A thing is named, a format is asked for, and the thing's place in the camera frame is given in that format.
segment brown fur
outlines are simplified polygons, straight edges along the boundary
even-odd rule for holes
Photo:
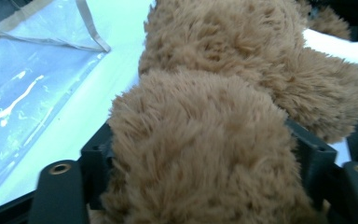
[[[289,0],[157,0],[141,82],[114,101],[102,223],[318,223],[284,126],[358,120],[358,66],[304,49]]]
[[[312,223],[285,113],[239,77],[150,71],[118,97],[112,223]]]
[[[300,14],[308,19],[307,26],[311,30],[342,39],[351,39],[350,25],[340,18],[331,7],[320,7],[315,17],[310,15],[311,6],[307,0],[298,1]]]
[[[303,24],[289,0],[157,1],[145,24],[140,74],[185,66],[240,76],[335,142],[358,122],[358,65],[304,49]]]

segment plastic bag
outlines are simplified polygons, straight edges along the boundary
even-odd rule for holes
[[[34,0],[8,16],[0,21],[0,185],[109,50],[75,0]]]
[[[0,0],[0,37],[109,51],[86,0]]]

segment plush toy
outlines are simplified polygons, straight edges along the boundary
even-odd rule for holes
[[[350,25],[340,18],[325,2],[320,0],[298,0],[299,12],[307,19],[307,27],[327,35],[351,39]]]
[[[102,223],[320,223],[290,117],[324,141],[358,122],[358,66],[304,48],[291,0],[157,0],[140,84],[114,101]]]

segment teddy bear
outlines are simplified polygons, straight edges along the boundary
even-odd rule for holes
[[[156,1],[140,83],[107,121],[114,169],[95,223],[323,221],[285,121],[329,143],[348,136],[358,65],[304,47],[303,30],[317,23],[306,6]]]

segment transparent plastic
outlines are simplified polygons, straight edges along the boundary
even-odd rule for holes
[[[106,53],[75,0],[34,0],[7,16],[0,20],[0,185]]]
[[[92,18],[87,18],[87,4],[86,8],[82,7],[86,0],[28,1],[0,0],[0,37],[78,49],[109,50],[101,46],[98,36],[90,33]]]

